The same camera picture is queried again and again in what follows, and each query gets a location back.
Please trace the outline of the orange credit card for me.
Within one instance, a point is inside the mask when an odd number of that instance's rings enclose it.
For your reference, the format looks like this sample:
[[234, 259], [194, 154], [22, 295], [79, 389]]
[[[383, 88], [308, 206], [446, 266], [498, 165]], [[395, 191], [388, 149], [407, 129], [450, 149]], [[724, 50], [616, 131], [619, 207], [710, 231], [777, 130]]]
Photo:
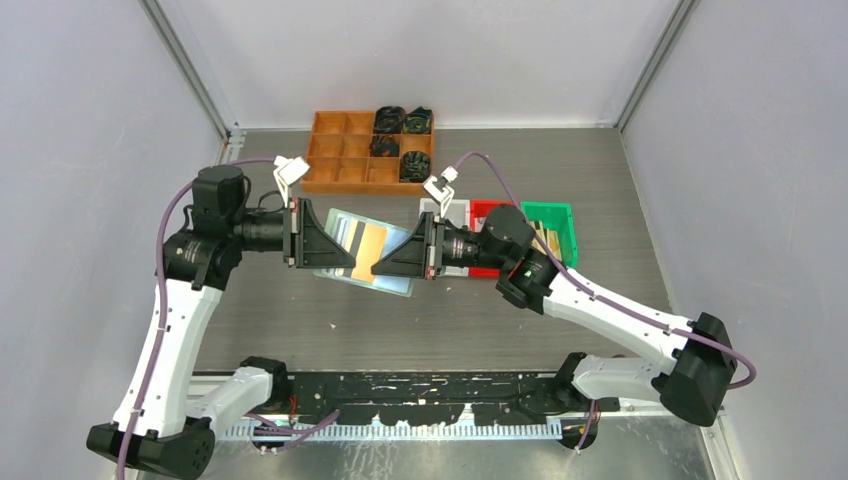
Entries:
[[388, 233], [386, 227], [352, 220], [345, 238], [345, 246], [355, 259], [355, 265], [341, 270], [340, 275], [367, 284], [373, 283], [376, 275], [372, 273], [372, 266], [381, 259]]

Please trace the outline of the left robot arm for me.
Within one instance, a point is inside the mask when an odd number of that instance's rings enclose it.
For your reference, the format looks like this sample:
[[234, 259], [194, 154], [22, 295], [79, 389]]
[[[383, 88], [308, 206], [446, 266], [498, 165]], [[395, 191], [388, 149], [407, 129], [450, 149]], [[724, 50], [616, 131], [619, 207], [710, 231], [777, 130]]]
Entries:
[[299, 269], [351, 267], [355, 261], [292, 187], [308, 172], [302, 158], [272, 160], [282, 204], [249, 207], [252, 184], [240, 161], [206, 167], [166, 207], [155, 246], [151, 323], [127, 392], [111, 421], [93, 426], [87, 448], [115, 464], [115, 475], [149, 472], [196, 479], [216, 439], [257, 408], [292, 406], [286, 365], [251, 356], [197, 401], [187, 397], [203, 336], [232, 271], [247, 252], [280, 254]]

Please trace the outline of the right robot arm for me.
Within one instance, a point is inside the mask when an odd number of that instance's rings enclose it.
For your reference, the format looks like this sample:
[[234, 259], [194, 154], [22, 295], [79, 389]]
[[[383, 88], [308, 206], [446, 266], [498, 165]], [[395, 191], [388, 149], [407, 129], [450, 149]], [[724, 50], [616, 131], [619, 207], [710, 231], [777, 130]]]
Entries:
[[706, 312], [695, 320], [669, 314], [603, 288], [536, 249], [535, 236], [513, 205], [493, 208], [478, 232], [425, 212], [372, 271], [431, 280], [447, 267], [495, 269], [495, 288], [508, 303], [580, 325], [633, 354], [570, 354], [554, 386], [562, 407], [577, 411], [591, 400], [624, 397], [657, 402], [694, 425], [713, 425], [739, 362], [724, 322]]

